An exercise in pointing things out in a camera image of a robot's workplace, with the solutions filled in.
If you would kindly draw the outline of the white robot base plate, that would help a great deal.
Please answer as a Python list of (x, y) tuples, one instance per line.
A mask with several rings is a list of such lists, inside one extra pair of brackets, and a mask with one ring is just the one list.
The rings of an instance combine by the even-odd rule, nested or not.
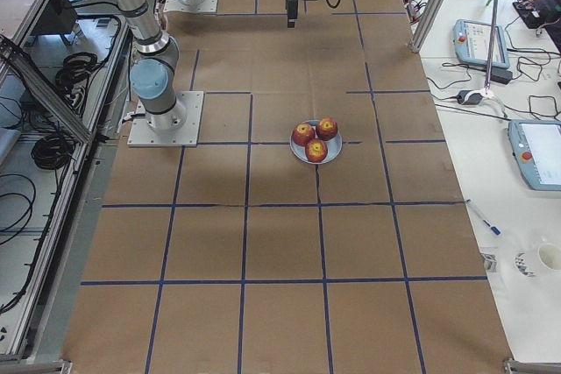
[(130, 147), (196, 147), (202, 118), (203, 91), (176, 91), (176, 104), (155, 115), (138, 101), (127, 144)]

